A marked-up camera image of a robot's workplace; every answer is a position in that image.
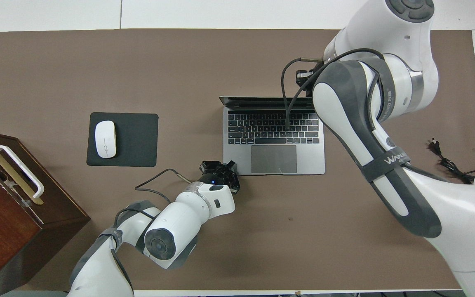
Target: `computer mouse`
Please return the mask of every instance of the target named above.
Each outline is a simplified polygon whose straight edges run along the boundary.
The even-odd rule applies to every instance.
[[[113,158],[117,154],[115,124],[111,120],[99,122],[94,128],[96,152],[102,158]]]

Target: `brown table mat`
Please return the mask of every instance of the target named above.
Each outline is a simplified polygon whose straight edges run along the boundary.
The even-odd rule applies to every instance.
[[[92,221],[29,283],[67,290],[68,277],[116,212],[165,202],[134,186],[172,167],[190,179],[222,158],[219,95],[279,96],[281,70],[320,57],[330,30],[98,30],[0,33],[0,133],[18,137]],[[426,149],[475,169],[475,59],[470,31],[432,32],[440,85],[422,111],[384,123],[413,164],[445,175]],[[288,94],[296,69],[287,75]],[[156,113],[157,166],[89,167],[92,112]],[[327,172],[242,177],[233,214],[207,222],[185,266],[164,271],[134,248],[120,259],[138,290],[456,289],[446,263],[392,217],[341,143],[326,131]],[[171,175],[152,184],[170,197]]]

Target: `laptop keyboard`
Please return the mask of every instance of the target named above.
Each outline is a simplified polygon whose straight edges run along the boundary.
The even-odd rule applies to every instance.
[[[318,115],[292,111],[289,129],[285,111],[228,111],[228,144],[316,144]]]

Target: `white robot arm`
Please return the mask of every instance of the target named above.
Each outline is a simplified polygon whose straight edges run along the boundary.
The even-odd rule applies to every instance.
[[[315,81],[313,104],[390,212],[437,248],[475,297],[475,184],[451,184],[411,166],[380,125],[435,96],[433,6],[431,0],[368,1],[326,47],[324,61],[361,47],[382,57],[360,52],[328,64]]]
[[[132,284],[117,258],[123,243],[134,246],[160,267],[183,265],[198,242],[200,226],[234,211],[239,189],[236,165],[204,161],[202,176],[162,212],[147,200],[121,210],[85,252],[71,275],[69,297],[133,297]]]

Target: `silver laptop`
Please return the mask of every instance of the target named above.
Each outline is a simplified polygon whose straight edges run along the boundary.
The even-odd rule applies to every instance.
[[[309,97],[299,98],[285,125],[282,97],[219,96],[223,160],[241,175],[324,174],[324,124]]]

